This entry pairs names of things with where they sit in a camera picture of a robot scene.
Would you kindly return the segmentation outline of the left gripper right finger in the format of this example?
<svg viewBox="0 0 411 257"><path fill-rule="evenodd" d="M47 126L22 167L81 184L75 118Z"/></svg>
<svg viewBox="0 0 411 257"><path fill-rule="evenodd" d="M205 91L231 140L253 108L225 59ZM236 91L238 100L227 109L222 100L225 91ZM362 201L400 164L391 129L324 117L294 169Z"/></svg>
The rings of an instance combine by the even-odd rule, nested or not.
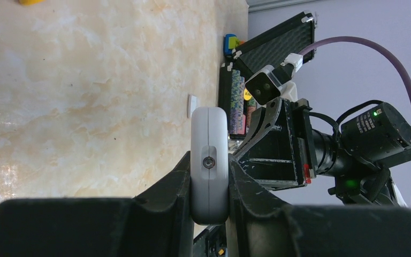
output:
<svg viewBox="0 0 411 257"><path fill-rule="evenodd" d="M229 256L411 256L411 210L295 206L229 158Z"/></svg>

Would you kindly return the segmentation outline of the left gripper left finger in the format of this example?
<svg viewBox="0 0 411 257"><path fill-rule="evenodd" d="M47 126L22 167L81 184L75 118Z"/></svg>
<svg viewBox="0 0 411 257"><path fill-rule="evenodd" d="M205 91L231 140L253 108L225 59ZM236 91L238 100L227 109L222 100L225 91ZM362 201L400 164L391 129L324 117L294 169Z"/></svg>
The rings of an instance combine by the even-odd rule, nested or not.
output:
<svg viewBox="0 0 411 257"><path fill-rule="evenodd" d="M133 198L0 203L0 256L192 256L190 154Z"/></svg>

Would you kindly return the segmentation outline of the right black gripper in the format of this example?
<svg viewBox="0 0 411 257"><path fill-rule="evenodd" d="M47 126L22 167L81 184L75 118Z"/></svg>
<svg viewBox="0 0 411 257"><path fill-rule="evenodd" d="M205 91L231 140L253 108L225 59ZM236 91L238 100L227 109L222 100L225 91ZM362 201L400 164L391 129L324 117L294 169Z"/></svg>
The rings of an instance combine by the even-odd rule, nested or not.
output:
<svg viewBox="0 0 411 257"><path fill-rule="evenodd" d="M306 99L278 97L252 112L234 156L244 172L271 191L304 187L316 178L317 158Z"/></svg>

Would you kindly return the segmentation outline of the white remote control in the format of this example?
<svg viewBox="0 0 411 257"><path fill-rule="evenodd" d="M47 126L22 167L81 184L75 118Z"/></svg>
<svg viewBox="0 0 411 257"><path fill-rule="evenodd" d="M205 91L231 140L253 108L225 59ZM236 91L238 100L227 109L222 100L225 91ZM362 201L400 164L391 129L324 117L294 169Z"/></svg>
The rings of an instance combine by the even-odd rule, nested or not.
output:
<svg viewBox="0 0 411 257"><path fill-rule="evenodd" d="M199 107L191 127L191 215L200 225L225 223L229 215L227 116L219 107Z"/></svg>

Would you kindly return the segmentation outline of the white battery cover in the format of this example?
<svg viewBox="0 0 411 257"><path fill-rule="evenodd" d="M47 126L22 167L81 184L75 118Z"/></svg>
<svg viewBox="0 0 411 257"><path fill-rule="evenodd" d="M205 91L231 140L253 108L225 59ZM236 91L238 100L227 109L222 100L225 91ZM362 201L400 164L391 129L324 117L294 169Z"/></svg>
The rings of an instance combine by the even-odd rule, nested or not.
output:
<svg viewBox="0 0 411 257"><path fill-rule="evenodd" d="M188 102L187 102L187 117L188 118L192 117L192 114L197 108L197 105L198 105L198 98L193 94L189 94Z"/></svg>

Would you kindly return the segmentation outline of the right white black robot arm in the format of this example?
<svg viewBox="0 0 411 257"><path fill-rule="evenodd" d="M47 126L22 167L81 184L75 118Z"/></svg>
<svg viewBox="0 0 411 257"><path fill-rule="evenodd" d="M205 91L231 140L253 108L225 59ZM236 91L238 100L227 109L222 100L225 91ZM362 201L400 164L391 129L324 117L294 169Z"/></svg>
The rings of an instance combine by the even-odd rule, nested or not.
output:
<svg viewBox="0 0 411 257"><path fill-rule="evenodd" d="M270 191L300 188L317 176L344 204L402 206L390 169L411 161L411 126L392 105L371 100L338 120L305 99L281 97L258 108L234 157Z"/></svg>

